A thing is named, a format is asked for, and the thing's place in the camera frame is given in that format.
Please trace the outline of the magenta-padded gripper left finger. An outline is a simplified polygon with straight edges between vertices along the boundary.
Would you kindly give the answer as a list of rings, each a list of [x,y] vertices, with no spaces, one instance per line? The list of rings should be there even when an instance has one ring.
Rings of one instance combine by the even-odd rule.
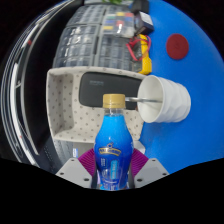
[[[56,175],[83,188],[95,189],[98,176],[94,150],[88,150],[79,158],[70,158]]]

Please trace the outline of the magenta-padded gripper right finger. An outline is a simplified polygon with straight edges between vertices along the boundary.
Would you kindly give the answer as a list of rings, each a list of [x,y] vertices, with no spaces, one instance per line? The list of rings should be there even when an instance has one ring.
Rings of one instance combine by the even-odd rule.
[[[168,171],[156,159],[149,159],[135,149],[129,168],[129,188],[141,188],[168,175]]]

